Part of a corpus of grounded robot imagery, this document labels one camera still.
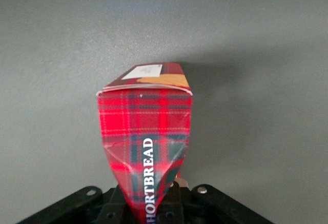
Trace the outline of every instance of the white label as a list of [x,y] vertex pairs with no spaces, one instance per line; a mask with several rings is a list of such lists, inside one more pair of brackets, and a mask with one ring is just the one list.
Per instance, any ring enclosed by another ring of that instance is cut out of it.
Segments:
[[142,77],[159,77],[162,70],[162,64],[152,64],[135,67],[130,73],[122,79],[134,79]]

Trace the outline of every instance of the gray background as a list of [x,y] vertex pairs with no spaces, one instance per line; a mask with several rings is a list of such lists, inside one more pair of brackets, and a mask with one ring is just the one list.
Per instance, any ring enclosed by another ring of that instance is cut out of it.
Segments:
[[116,185],[95,93],[183,63],[182,176],[276,223],[328,220],[328,0],[0,0],[0,223]]

